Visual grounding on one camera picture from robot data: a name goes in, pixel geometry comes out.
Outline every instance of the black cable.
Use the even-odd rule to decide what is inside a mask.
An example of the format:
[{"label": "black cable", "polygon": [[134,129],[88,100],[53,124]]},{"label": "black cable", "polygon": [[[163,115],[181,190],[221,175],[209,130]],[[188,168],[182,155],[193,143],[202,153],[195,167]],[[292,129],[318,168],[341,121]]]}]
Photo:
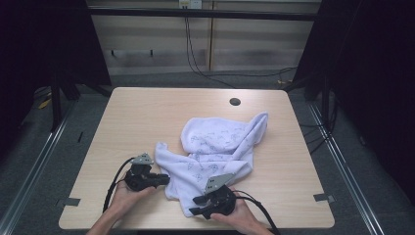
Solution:
[{"label": "black cable", "polygon": [[[338,116],[338,106],[339,106],[338,101],[335,99],[335,106],[333,107],[333,111],[332,111],[332,114],[330,116],[330,121],[329,121],[329,124],[328,124],[329,126],[326,126],[324,124],[320,125],[320,126],[326,126],[328,128],[329,132],[327,133],[327,136],[313,150],[311,150],[309,152],[310,155],[312,155],[315,151],[317,151],[323,145],[323,143],[332,136],[333,131],[335,130],[336,120],[337,120],[337,116]],[[312,142],[315,142],[318,139],[309,141],[306,144],[310,144]]]},{"label": "black cable", "polygon": [[299,126],[301,126],[301,127],[321,127],[321,126],[324,126],[324,124],[301,124],[301,123],[299,123]]},{"label": "black cable", "polygon": [[306,132],[306,133],[303,135],[303,137],[305,137],[305,136],[307,136],[307,135],[311,134],[312,132],[314,132],[314,131],[316,131],[316,130],[317,130],[317,128],[313,128],[313,129],[311,129],[310,131]]},{"label": "black cable", "polygon": [[[222,80],[219,79],[213,79],[214,76],[248,76],[248,77],[266,77],[266,76],[275,76],[278,75],[280,76],[280,80],[282,80],[281,74],[284,72],[288,72],[291,70],[296,69],[297,67],[289,67],[289,68],[283,68],[281,70],[279,70],[278,72],[274,72],[274,73],[270,73],[270,74],[239,74],[239,73],[225,73],[225,74],[205,74],[203,73],[199,67],[198,64],[196,63],[196,59],[195,59],[195,54],[193,51],[193,44],[192,44],[192,38],[190,35],[190,25],[189,25],[189,19],[185,18],[185,25],[186,25],[186,54],[187,54],[187,62],[189,64],[190,69],[197,75],[203,76],[204,78],[210,79],[210,80],[214,80],[217,82],[220,82],[224,85],[230,86],[232,88],[236,88],[233,85],[226,83]],[[190,62],[190,56],[189,56],[189,45],[190,45],[190,52],[193,58],[193,62],[194,65],[196,67],[196,69],[193,68],[192,63]]]},{"label": "black cable", "polygon": [[257,207],[259,207],[259,209],[263,212],[263,214],[265,215],[266,219],[268,219],[269,224],[272,227],[272,231],[274,232],[275,235],[280,235],[280,231],[278,231],[277,226],[275,225],[274,221],[271,218],[271,215],[269,215],[268,211],[266,210],[266,208],[262,205],[261,202],[255,200],[254,198],[249,198],[249,197],[236,197],[236,199],[243,199],[243,200],[248,200],[252,203],[254,203]]},{"label": "black cable", "polygon": [[119,168],[118,172],[116,173],[113,183],[111,184],[110,188],[108,189],[108,193],[107,193],[107,197],[105,198],[105,203],[104,203],[104,207],[103,207],[103,212],[107,210],[108,205],[110,203],[110,198],[111,195],[113,194],[114,188],[116,187],[116,185],[118,184],[118,182],[116,182],[116,180],[118,179],[119,174],[121,173],[122,169],[125,167],[125,165],[127,165],[129,162],[131,162],[134,158],[131,158],[127,161],[125,161],[125,163],[122,164],[122,166]]},{"label": "black cable", "polygon": [[249,195],[248,193],[246,193],[246,192],[244,192],[244,191],[241,191],[241,190],[234,190],[234,191],[232,191],[232,192],[243,193],[243,194],[247,195],[248,197],[250,197],[251,199],[253,199],[253,200],[255,200],[255,201],[256,201],[256,199],[255,199],[253,196]]},{"label": "black cable", "polygon": [[[233,85],[231,85],[231,84],[229,84],[229,83],[226,83],[226,82],[224,82],[224,81],[221,81],[221,80],[218,80],[218,79],[214,79],[214,78],[208,77],[207,75],[205,75],[205,74],[204,74],[204,73],[203,73],[203,72],[199,69],[198,64],[196,63],[195,54],[193,53],[193,44],[192,44],[192,39],[191,39],[191,36],[190,36],[189,19],[188,19],[188,18],[185,18],[185,19],[184,19],[184,22],[185,22],[185,24],[186,24],[186,55],[187,55],[187,62],[188,62],[188,64],[189,64],[190,69],[191,69],[191,70],[192,70],[195,74],[200,75],[200,76],[202,76],[202,77],[204,77],[204,78],[207,78],[207,79],[209,79],[209,80],[214,80],[214,81],[220,82],[220,83],[222,83],[222,84],[224,84],[224,85],[226,85],[226,86],[232,87],[232,88],[236,88],[235,86],[233,86]],[[194,62],[194,64],[195,64],[195,67],[196,67],[196,69],[197,69],[197,70],[195,70],[195,69],[193,68],[192,63],[190,62],[190,57],[189,57],[189,45],[190,45],[190,51],[191,51],[191,54],[192,54],[192,57],[193,57],[193,62]]]}]

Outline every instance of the gray carpet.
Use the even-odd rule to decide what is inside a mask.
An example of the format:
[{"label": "gray carpet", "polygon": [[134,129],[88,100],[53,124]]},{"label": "gray carpet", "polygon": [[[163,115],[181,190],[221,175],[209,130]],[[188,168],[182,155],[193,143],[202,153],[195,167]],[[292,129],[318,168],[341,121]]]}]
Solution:
[{"label": "gray carpet", "polygon": [[[262,71],[270,74],[278,71]],[[244,74],[258,74],[259,71],[246,71]],[[250,88],[278,89],[278,80],[287,81],[293,76],[290,71],[272,76],[215,76],[228,83],[207,79],[192,72],[165,73],[140,76],[112,77],[114,86],[156,86],[156,87],[211,87],[211,88]],[[68,124],[59,143],[47,163],[30,200],[24,208],[14,234],[84,234],[85,231],[62,230],[58,221],[63,211],[56,207],[59,199],[69,196],[83,159],[87,153],[108,98],[80,86],[80,99],[74,104]],[[300,124],[315,124],[308,103],[304,101],[302,90],[290,92],[290,99]],[[20,139],[9,152],[7,160],[0,168],[0,212],[13,201],[49,136],[52,113],[51,106],[37,110],[41,99],[35,101],[21,129]],[[64,109],[69,102],[64,100]],[[323,140],[316,127],[303,126],[305,142],[309,150],[314,150]],[[385,234],[412,234],[415,231],[415,211],[393,180],[383,171],[370,148],[359,141],[359,133],[346,115],[339,109],[333,133],[357,182],[365,194],[373,211],[379,218]],[[281,229],[282,234],[370,234],[355,205],[333,158],[325,146],[321,145],[311,155],[324,191],[334,196],[336,202],[330,204],[336,220],[330,229]],[[194,234],[193,232],[140,231],[138,234]],[[135,231],[114,231],[112,234],[137,234]],[[221,234],[238,234],[228,231]]]}]

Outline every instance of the hand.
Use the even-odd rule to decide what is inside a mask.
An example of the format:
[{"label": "hand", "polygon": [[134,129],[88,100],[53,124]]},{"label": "hand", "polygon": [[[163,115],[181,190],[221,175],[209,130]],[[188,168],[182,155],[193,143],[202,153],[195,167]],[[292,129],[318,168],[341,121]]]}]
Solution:
[{"label": "hand", "polygon": [[121,180],[116,185],[113,200],[107,210],[94,223],[88,231],[88,235],[108,234],[113,225],[121,219],[131,208],[141,199],[153,194],[155,187],[148,187],[140,192],[132,191],[128,188],[125,181]]},{"label": "hand", "polygon": [[[234,192],[237,197],[240,197],[239,193]],[[210,218],[226,223],[234,227],[238,232],[247,235],[266,235],[272,234],[267,228],[255,218],[251,212],[247,203],[243,199],[237,199],[235,209],[229,215],[223,215],[221,213],[213,213]]]},{"label": "hand", "polygon": [[141,199],[153,194],[155,187],[148,187],[139,192],[132,191],[128,188],[124,180],[119,181],[116,185],[113,200],[108,210],[115,210],[120,217],[124,216],[128,211]]}]

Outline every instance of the white towel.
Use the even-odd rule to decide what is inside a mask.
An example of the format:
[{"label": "white towel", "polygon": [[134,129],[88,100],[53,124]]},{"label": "white towel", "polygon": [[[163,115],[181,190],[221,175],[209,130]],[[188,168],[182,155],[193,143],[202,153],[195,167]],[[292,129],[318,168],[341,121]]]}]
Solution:
[{"label": "white towel", "polygon": [[193,216],[189,208],[199,207],[193,198],[204,194],[212,176],[233,173],[227,183],[244,177],[253,170],[254,144],[265,132],[268,113],[255,116],[250,122],[220,117],[190,119],[181,134],[183,149],[188,157],[173,154],[167,144],[156,146],[155,160],[161,172],[170,176],[165,187],[168,199],[180,201],[185,216]]}]

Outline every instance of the table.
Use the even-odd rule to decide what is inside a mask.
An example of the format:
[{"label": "table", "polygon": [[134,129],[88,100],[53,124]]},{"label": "table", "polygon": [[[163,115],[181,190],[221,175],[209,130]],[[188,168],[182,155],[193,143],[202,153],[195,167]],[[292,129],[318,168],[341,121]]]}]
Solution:
[{"label": "table", "polygon": [[[238,98],[239,106],[230,104]],[[325,228],[334,225],[286,92],[278,90],[202,88],[116,88],[70,193],[80,199],[66,206],[63,229],[88,229],[99,218],[115,173],[123,162],[144,152],[154,156],[156,143],[186,155],[180,133],[190,118],[221,117],[249,121],[267,111],[269,120],[261,142],[254,147],[254,170],[235,188],[262,202],[280,228]],[[153,166],[154,172],[160,172]],[[265,216],[248,202],[259,221]],[[178,201],[168,201],[163,187],[115,225],[122,229],[232,229],[202,216],[187,218]]]}]

